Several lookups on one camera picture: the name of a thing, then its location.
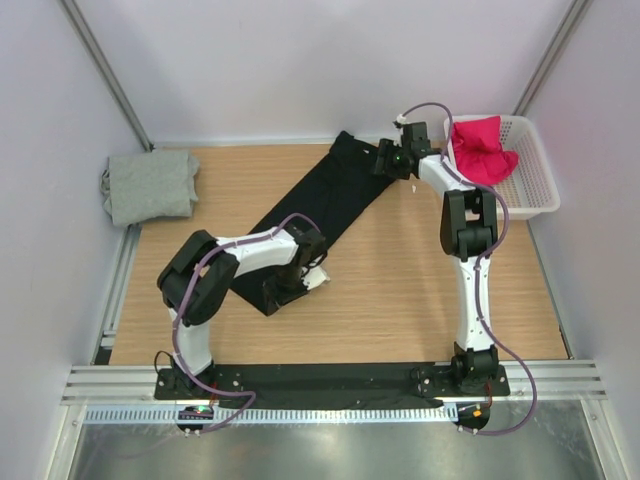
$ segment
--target wooden table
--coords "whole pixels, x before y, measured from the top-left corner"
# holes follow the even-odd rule
[[[196,179],[200,202],[191,219],[154,221],[142,229],[111,364],[149,365],[157,350],[171,350],[169,315],[156,279],[193,231],[246,234],[328,148],[192,149],[202,164]],[[329,285],[271,317],[230,291],[213,320],[215,361],[448,360],[459,299],[451,259],[440,247],[440,215],[440,200],[428,185],[396,182],[329,251]],[[498,337],[527,359],[566,358],[525,222],[512,222],[489,278]]]

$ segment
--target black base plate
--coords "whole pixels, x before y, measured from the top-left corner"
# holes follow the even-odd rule
[[[257,398],[252,408],[262,409],[435,408],[442,402],[434,397],[486,395],[486,382],[459,386],[450,372],[448,364],[435,363],[216,365],[203,381],[220,390],[253,390]],[[157,400],[211,398],[209,393],[190,385],[181,371],[162,369],[154,397]],[[494,397],[510,393],[502,366],[497,378],[491,381],[491,393]],[[246,398],[219,400],[221,407],[238,408]]]

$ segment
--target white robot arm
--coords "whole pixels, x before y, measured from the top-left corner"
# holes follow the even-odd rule
[[[397,125],[400,139],[381,139],[373,174],[396,179],[411,175],[431,185],[443,199],[440,243],[452,256],[458,282],[460,322],[452,369],[459,382],[495,378],[498,355],[478,318],[489,318],[489,258],[480,258],[498,240],[495,197],[477,189],[438,150],[431,148],[426,123]],[[467,220],[467,212],[477,215]]]
[[[428,183],[438,193],[440,198],[444,198],[446,192],[458,190],[460,192],[472,192],[472,187],[464,185],[459,179],[454,179],[449,174],[443,163],[450,170],[455,171],[459,175],[459,179],[466,178],[457,171],[446,156],[440,158],[440,155],[429,155],[420,160],[418,164],[418,178]],[[468,257],[466,260],[453,256],[451,258],[453,268],[456,272],[458,282],[458,295],[460,299],[460,323],[458,325],[458,334],[456,335],[456,344],[464,351],[472,348],[476,351],[488,350],[493,345],[491,338],[484,333],[484,328],[480,325],[476,313],[476,289],[475,277],[477,256]],[[491,326],[489,316],[489,258],[480,259],[480,302],[482,312],[484,313],[485,322]]]
[[[158,278],[172,322],[187,291],[194,266],[206,253],[224,248],[207,262],[208,270],[196,283],[178,329],[177,343],[182,360],[193,375],[213,365],[209,349],[211,318],[220,308],[234,278],[265,267],[278,266],[265,281],[263,294],[268,314],[329,280],[319,265],[326,256],[324,238],[313,228],[303,231],[293,224],[235,238],[211,237],[195,232]]]

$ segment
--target white laundry basket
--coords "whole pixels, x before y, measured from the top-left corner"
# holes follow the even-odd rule
[[[456,115],[453,123],[479,120],[492,115]],[[445,132],[449,119],[444,122]],[[518,166],[506,180],[495,186],[509,207],[509,218],[528,220],[539,213],[553,212],[560,207],[560,196],[551,176],[542,142],[533,123],[524,117],[500,115],[500,143],[505,150],[518,153]],[[449,143],[449,158],[455,165],[455,154]],[[502,209],[498,205],[498,217]]]

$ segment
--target folded gray shirt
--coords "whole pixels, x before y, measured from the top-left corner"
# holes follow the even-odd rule
[[[113,224],[126,226],[156,217],[190,217],[198,201],[198,159],[169,150],[109,157],[100,190]]]

